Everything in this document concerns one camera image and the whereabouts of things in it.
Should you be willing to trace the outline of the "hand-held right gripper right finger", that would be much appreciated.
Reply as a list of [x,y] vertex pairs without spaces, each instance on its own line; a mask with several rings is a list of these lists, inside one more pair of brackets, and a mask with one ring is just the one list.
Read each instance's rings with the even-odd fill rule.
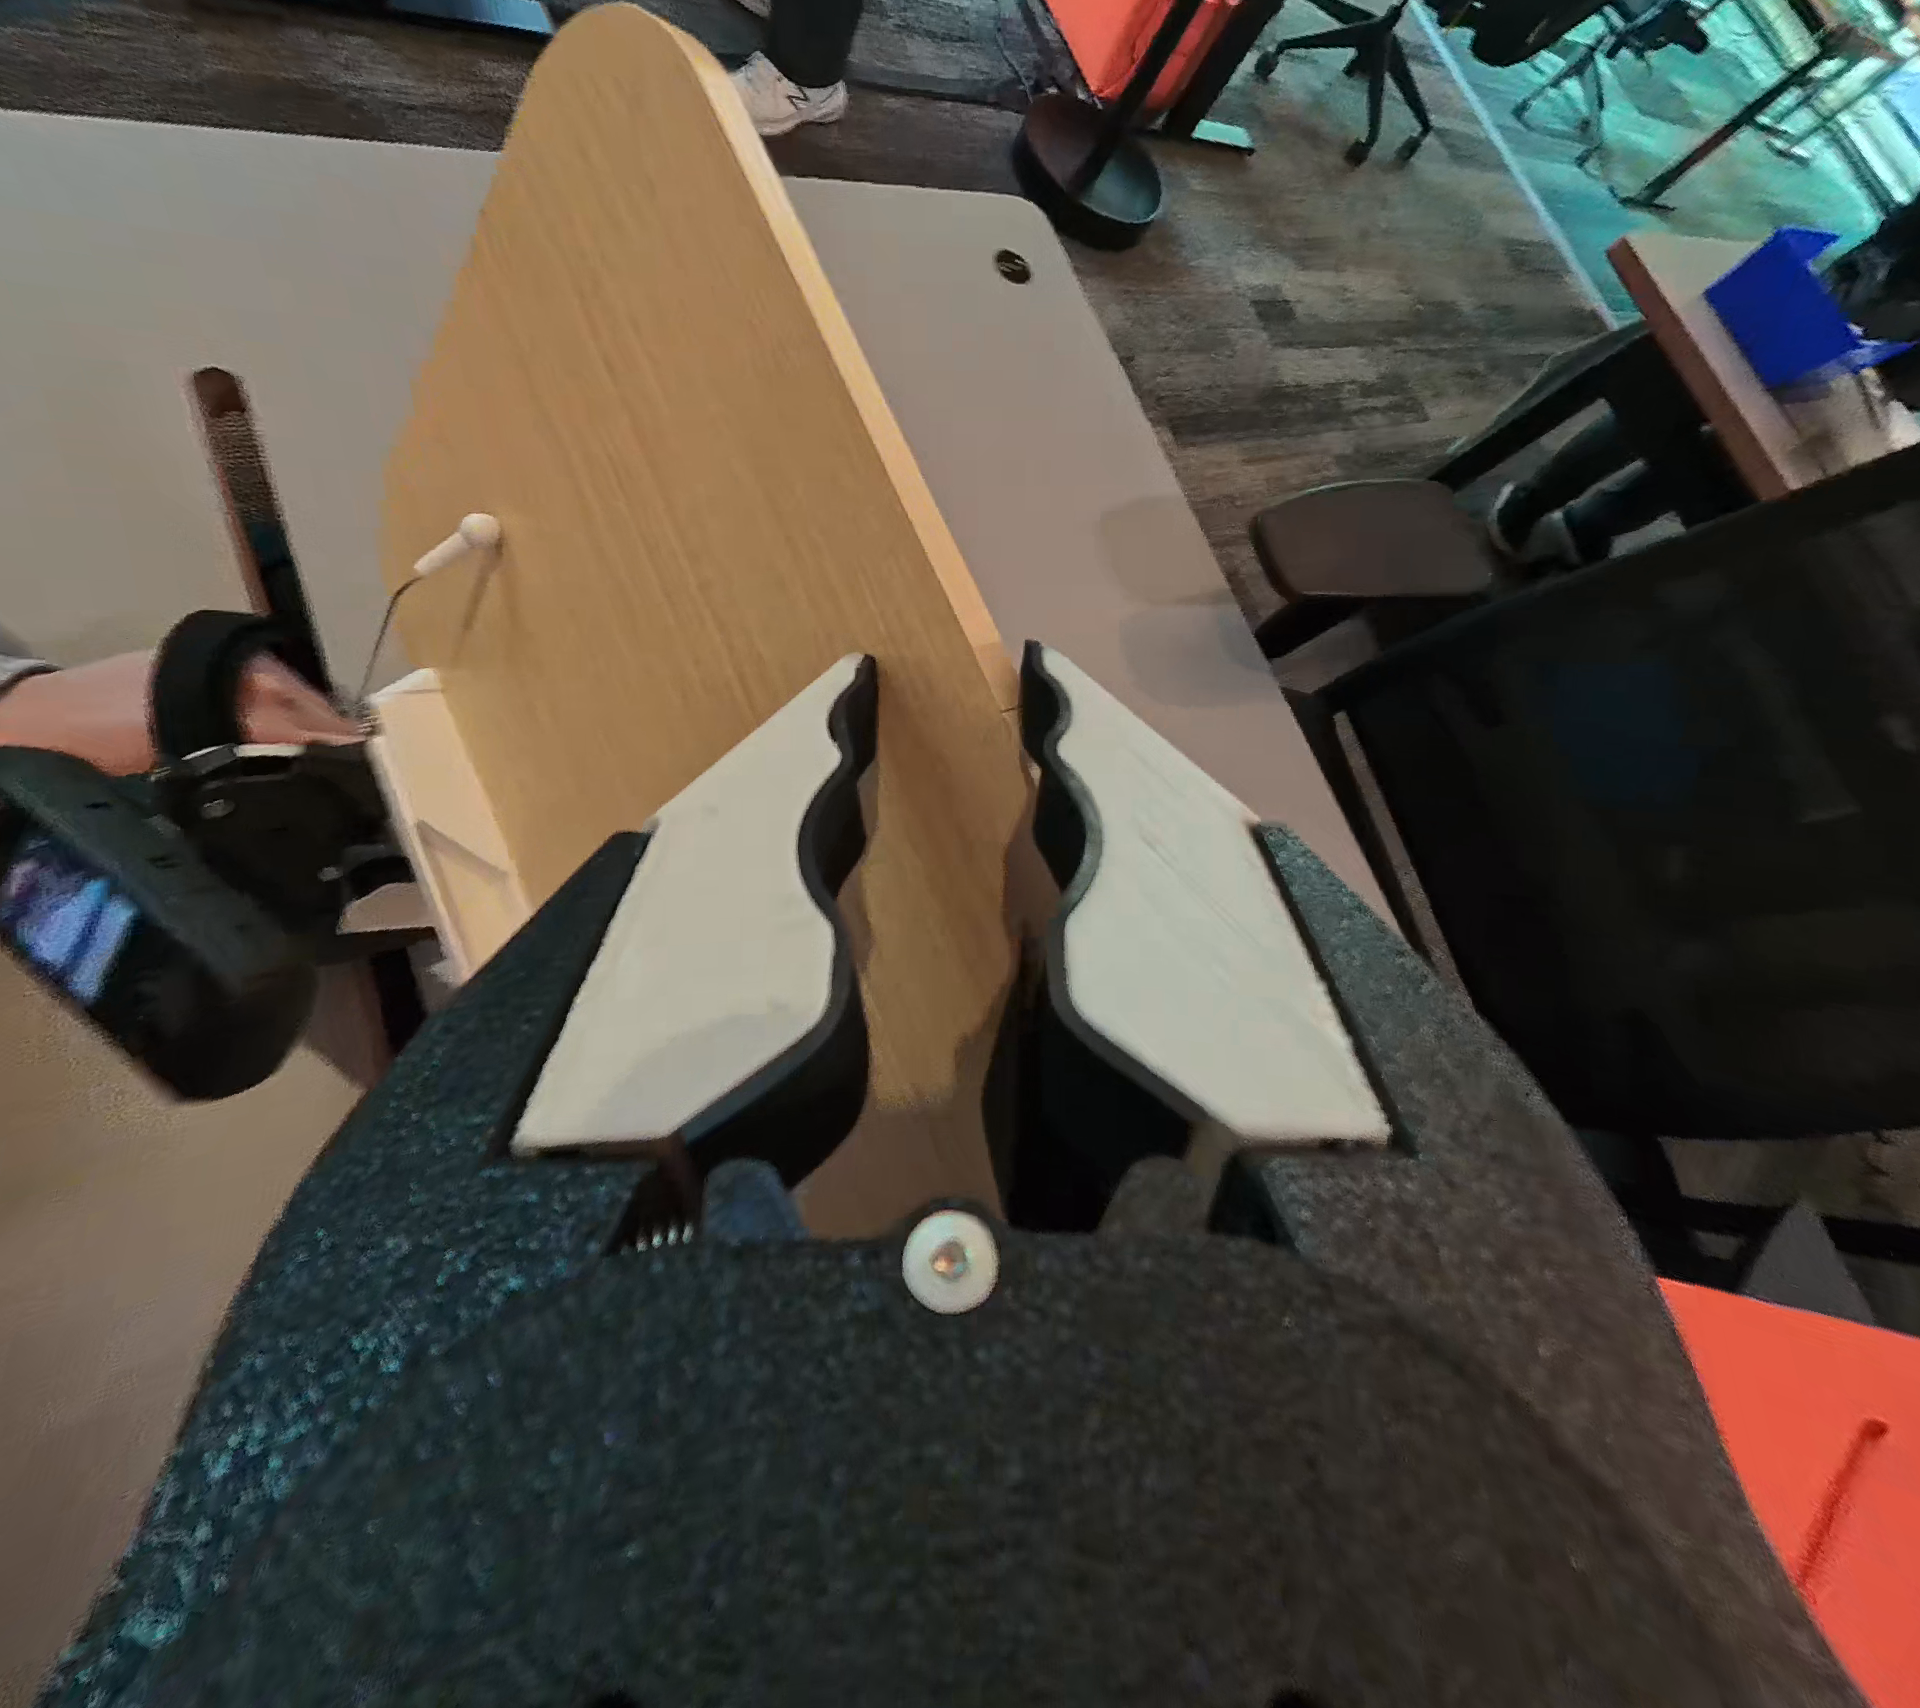
[[1019,656],[1045,999],[1116,1154],[1383,1148],[1387,1110],[1255,815],[1065,655]]

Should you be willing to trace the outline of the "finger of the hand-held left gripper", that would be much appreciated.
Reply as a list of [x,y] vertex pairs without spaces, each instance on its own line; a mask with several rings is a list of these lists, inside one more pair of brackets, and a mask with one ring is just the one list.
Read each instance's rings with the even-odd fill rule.
[[415,944],[438,939],[428,894],[418,881],[384,882],[349,900],[335,923],[342,942],[357,944]]

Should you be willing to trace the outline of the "person's left hand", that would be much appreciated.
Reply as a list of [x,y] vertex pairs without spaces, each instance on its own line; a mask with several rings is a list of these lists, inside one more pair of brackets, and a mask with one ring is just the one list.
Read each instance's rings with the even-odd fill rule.
[[[151,721],[156,652],[116,655],[92,665],[34,668],[4,686],[2,744],[84,760],[107,777],[149,772],[160,755]],[[218,746],[348,746],[364,727],[335,711],[275,655],[254,655],[234,688],[234,718],[211,736]]]

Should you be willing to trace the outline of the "wooden tilting board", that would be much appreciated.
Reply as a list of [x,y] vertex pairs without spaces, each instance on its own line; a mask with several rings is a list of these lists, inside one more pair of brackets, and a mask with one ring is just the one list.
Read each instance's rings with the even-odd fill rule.
[[538,908],[843,656],[875,661],[854,873],[867,1109],[805,1188],[878,1232],[998,1213],[981,1094],[1015,982],[1018,676],[731,79],[632,4],[538,58],[388,465],[398,606]]

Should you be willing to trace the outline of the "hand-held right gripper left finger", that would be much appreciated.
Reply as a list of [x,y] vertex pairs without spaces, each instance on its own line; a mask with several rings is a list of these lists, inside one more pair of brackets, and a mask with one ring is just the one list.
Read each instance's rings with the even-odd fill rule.
[[641,833],[513,1127],[515,1159],[824,1163],[867,1093],[839,899],[867,847],[878,666],[842,656]]

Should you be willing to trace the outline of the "black pole stand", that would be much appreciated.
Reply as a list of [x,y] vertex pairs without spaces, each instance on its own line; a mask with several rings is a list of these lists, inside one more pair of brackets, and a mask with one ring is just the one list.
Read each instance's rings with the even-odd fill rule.
[[1146,106],[1208,0],[1172,0],[1120,94],[1097,105],[1053,88],[1019,120],[1011,160],[1051,227],[1096,251],[1135,246],[1163,211],[1163,183],[1139,141]]

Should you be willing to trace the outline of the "white pin with wire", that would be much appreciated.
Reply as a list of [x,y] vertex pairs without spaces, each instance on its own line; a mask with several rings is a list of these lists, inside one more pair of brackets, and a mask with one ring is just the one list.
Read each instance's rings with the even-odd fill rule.
[[362,674],[352,693],[349,715],[357,722],[364,736],[370,736],[375,729],[371,708],[373,679],[403,599],[445,570],[473,560],[493,560],[499,555],[501,545],[504,531],[499,521],[483,513],[472,513],[462,516],[447,537],[412,560],[405,574],[386,601],[362,666]]

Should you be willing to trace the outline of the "orange box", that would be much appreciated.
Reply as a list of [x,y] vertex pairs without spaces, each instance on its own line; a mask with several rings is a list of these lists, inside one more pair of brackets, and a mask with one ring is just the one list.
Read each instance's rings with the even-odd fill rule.
[[1917,1341],[1661,1281],[1739,1489],[1859,1695],[1917,1703]]

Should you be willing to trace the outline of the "grey desk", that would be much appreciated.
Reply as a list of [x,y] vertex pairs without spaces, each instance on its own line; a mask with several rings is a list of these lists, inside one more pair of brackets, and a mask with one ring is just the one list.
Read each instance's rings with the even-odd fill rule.
[[[4,114],[4,651],[90,663],[250,601],[193,379],[252,402],[326,663],[378,625],[380,483],[496,159]],[[785,183],[1009,646],[1060,646],[1395,927],[1038,209]],[[4,964],[4,1705],[112,1574],[227,1304],[390,1062],[349,969],[246,1096],[178,1104]]]

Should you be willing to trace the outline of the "small blue bin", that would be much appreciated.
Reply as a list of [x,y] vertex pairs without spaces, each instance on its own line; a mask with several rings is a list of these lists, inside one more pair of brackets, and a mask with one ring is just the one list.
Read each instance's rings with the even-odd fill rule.
[[1710,314],[1774,396],[1805,396],[1915,351],[1915,283],[1836,233],[1781,227],[1703,293]]

